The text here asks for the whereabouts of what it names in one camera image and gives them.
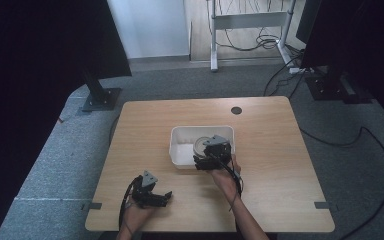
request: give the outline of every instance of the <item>gray carpet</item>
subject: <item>gray carpet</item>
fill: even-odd
[[[78,115],[89,93],[73,92],[55,128],[24,182],[0,229],[0,239],[98,239],[84,223],[108,152],[111,126],[127,101],[262,96],[269,78],[282,65],[221,67],[134,72],[133,77],[102,80],[121,87],[116,109]],[[288,77],[282,72],[276,80]],[[298,81],[279,88],[289,96]],[[361,126],[384,145],[384,110],[373,104],[316,102],[304,81],[291,98],[299,126],[323,140],[351,142]],[[367,131],[351,147],[333,147],[303,134],[336,229],[332,233],[280,233],[278,239],[339,239],[364,222],[384,196],[384,152]],[[384,207],[349,239],[384,239]]]

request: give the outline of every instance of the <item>white plastic bin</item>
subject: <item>white plastic bin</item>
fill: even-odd
[[[178,169],[195,169],[193,145],[200,137],[219,135],[229,139],[232,154],[235,153],[234,131],[230,126],[179,126],[171,130],[171,161]]]

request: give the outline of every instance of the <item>metal frame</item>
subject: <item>metal frame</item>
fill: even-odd
[[[217,44],[216,30],[237,29],[237,28],[255,28],[255,27],[282,27],[282,38],[277,44],[283,61],[288,67],[294,67],[291,57],[285,49],[285,42],[291,25],[292,16],[296,0],[291,0],[289,9],[286,12],[268,12],[255,14],[240,14],[240,15],[216,15],[216,0],[212,0],[212,15],[211,15],[211,71],[217,72]]]

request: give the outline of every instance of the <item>monitor stand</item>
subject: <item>monitor stand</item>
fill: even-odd
[[[86,68],[81,69],[90,94],[81,109],[82,112],[112,111],[114,110],[121,88],[103,88],[99,80],[93,78]]]
[[[343,71],[329,67],[323,77],[305,79],[308,88],[317,101],[342,100],[347,104],[371,103],[372,95],[359,87],[351,77]]]

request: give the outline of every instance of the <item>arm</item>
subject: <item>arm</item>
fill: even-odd
[[[235,170],[239,173],[241,168],[236,163],[236,156],[232,155],[232,164],[235,167]],[[211,176],[214,179],[215,184],[223,192],[226,200],[229,202],[232,207],[233,215],[235,215],[236,223],[239,226],[244,238],[246,240],[251,239],[266,239],[266,233],[258,225],[257,221],[254,219],[252,214],[248,211],[245,204],[242,202],[239,194],[236,191],[236,184],[233,181],[232,177],[226,170],[212,170],[209,171]]]
[[[132,198],[129,199],[131,205],[124,212],[123,222],[117,240],[130,240],[133,233],[139,230],[149,217],[157,210],[155,207],[138,207]]]

